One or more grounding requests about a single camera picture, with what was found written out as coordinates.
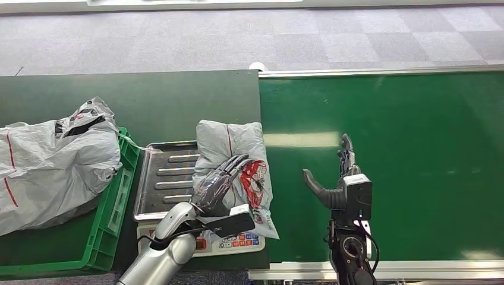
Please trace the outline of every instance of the cable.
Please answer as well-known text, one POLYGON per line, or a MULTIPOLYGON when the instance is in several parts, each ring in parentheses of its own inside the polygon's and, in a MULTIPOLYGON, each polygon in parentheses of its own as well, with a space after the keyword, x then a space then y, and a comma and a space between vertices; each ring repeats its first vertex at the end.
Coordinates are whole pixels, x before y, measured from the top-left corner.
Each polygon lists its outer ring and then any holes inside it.
POLYGON ((183 232, 179 232, 179 233, 175 233, 169 237, 167 237, 167 240, 168 242, 171 242, 172 240, 174 240, 177 236, 181 236, 181 235, 185 235, 187 233, 201 233, 202 231, 204 230, 209 230, 208 227, 200 227, 198 229, 192 229, 192 230, 185 230, 183 232))
POLYGON ((169 236, 169 237, 167 237, 165 239, 162 239, 162 240, 156 240, 156 239, 153 239, 152 237, 150 237, 148 235, 143 235, 143 236, 140 236, 137 239, 137 243, 139 243, 142 239, 148 239, 148 240, 150 240, 151 243, 155 243, 155 244, 170 243, 177 236, 185 235, 187 233, 201 233, 204 230, 209 230, 209 228, 208 227, 200 227, 198 229, 186 230, 186 231, 183 231, 183 232, 175 233, 175 234, 173 234, 173 235, 171 235, 171 236, 169 236))
POLYGON ((362 221, 359 219, 359 226, 361 227, 361 229, 364 231, 364 234, 371 240, 371 242, 373 243, 374 245, 374 248, 376 249, 376 260, 374 261, 374 264, 373 264, 373 268, 371 269, 371 272, 374 273, 374 271, 376 270, 376 267, 378 266, 378 262, 380 261, 380 249, 378 248, 378 244, 376 243, 376 241, 373 239, 373 237, 366 231, 366 229, 364 228, 364 225, 362 225, 362 221))
POLYGON ((142 239, 148 239, 150 240, 150 242, 157 242, 156 240, 154 240, 152 237, 148 236, 148 235, 143 235, 143 236, 140 236, 138 239, 137 239, 137 243, 139 243, 142 239))

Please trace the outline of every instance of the crumpled plastic bag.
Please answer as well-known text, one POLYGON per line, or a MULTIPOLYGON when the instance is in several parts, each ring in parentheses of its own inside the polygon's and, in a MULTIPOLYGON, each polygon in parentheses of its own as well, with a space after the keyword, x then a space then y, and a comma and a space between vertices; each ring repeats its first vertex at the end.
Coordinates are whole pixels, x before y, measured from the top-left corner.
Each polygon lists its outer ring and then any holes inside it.
POLYGON ((98 97, 67 118, 0 128, 0 236, 95 208, 122 166, 118 132, 98 97))
MULTIPOLYGON (((222 202, 227 209, 249 204, 256 224, 250 232, 278 239, 269 211, 273 191, 261 123, 234 125, 202 120, 196 126, 196 139, 200 157, 194 167, 193 188, 197 189, 205 176, 225 160, 234 155, 248 154, 255 162, 246 165, 238 174, 233 181, 233 189, 226 193, 222 202)), ((209 231, 203 236, 212 241, 219 239, 209 231)))

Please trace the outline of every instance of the robotic hand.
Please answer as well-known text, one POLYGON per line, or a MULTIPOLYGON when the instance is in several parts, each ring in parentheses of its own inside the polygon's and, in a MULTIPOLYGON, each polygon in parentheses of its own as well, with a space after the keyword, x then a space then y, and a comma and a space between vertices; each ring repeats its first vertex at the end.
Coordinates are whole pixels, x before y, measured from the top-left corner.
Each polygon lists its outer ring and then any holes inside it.
POLYGON ((116 285, 166 285, 196 250, 196 237, 211 230, 221 238, 255 228, 248 204, 228 210, 222 200, 248 155, 233 156, 211 171, 194 190, 190 202, 175 205, 154 231, 151 242, 116 285))
POLYGON ((352 141, 343 135, 343 151, 339 156, 339 180, 336 189, 326 189, 303 169, 306 185, 320 202, 331 210, 326 242, 331 250, 330 262, 338 274, 340 285, 376 285, 373 273, 379 260, 379 250, 373 269, 369 266, 366 239, 376 246, 366 231, 363 220, 371 219, 372 183, 355 164, 352 141))

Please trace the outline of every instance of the red stripe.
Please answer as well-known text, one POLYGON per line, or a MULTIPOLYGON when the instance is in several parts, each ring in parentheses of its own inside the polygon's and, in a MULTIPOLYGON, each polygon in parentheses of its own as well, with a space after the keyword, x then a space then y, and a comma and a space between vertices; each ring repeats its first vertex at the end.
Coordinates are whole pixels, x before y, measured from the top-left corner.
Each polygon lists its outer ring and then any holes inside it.
POLYGON ((16 203, 15 199, 14 199, 14 196, 13 196, 12 192, 11 192, 11 188, 9 187, 9 183, 7 183, 7 178, 4 178, 4 182, 5 182, 5 187, 7 188, 7 191, 9 192, 9 195, 11 196, 11 200, 12 200, 12 202, 14 203, 14 205, 15 205, 16 207, 19 207, 19 206, 17 205, 17 203, 16 203))
POLYGON ((12 167, 14 168, 14 171, 17 171, 17 169, 15 168, 15 165, 14 165, 14 155, 12 154, 12 144, 11 144, 11 140, 9 139, 9 131, 7 131, 7 142, 9 143, 9 152, 11 155, 12 167))
MULTIPOLYGON (((12 167, 14 168, 14 171, 17 171, 17 169, 15 168, 15 165, 14 165, 14 155, 12 154, 12 144, 11 144, 11 140, 9 139, 9 130, 7 131, 7 142, 9 143, 9 152, 10 152, 10 155, 11 155, 11 164, 12 164, 12 167)), ((16 207, 19 207, 17 205, 17 202, 14 199, 14 196, 12 194, 11 188, 9 187, 9 183, 7 183, 7 178, 4 178, 4 183, 5 183, 5 187, 7 188, 7 192, 9 192, 9 196, 11 197, 12 203, 14 203, 14 205, 16 207)))

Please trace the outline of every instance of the robot finger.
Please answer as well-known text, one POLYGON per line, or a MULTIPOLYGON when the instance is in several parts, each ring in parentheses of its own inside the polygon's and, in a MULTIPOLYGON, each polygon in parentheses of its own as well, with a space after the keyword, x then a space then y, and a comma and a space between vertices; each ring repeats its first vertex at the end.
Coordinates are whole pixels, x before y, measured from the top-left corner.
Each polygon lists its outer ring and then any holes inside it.
POLYGON ((237 165, 239 165, 242 161, 248 158, 248 154, 242 154, 234 159, 229 165, 224 168, 224 171, 229 173, 231 172, 237 165))
POLYGON ((228 165, 230 165, 235 159, 237 159, 238 156, 232 156, 228 160, 224 160, 223 163, 219 165, 219 167, 216 168, 216 170, 224 170, 228 165))
POLYGON ((240 162, 238 165, 236 165, 235 168, 233 168, 230 172, 229 172, 229 175, 231 175, 231 177, 234 179, 236 177, 236 175, 238 174, 238 172, 243 169, 243 167, 245 167, 245 165, 253 162, 254 160, 253 159, 245 159, 243 160, 242 162, 240 162))

